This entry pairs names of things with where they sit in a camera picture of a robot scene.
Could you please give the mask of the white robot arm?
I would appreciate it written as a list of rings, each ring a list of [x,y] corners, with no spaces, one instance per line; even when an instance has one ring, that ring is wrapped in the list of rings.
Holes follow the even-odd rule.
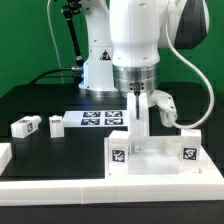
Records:
[[[89,56],[82,92],[127,98],[128,131],[136,150],[149,137],[149,108],[160,108],[166,127],[176,122],[173,99],[158,89],[160,48],[192,49],[207,36],[205,0],[81,0]]]

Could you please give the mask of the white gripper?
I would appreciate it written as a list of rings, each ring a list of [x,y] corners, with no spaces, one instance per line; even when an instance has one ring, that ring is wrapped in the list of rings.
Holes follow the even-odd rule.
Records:
[[[136,107],[136,96],[133,93],[127,95],[128,131],[133,137],[135,151],[143,151],[149,136],[149,106],[146,93],[139,96],[139,107]]]

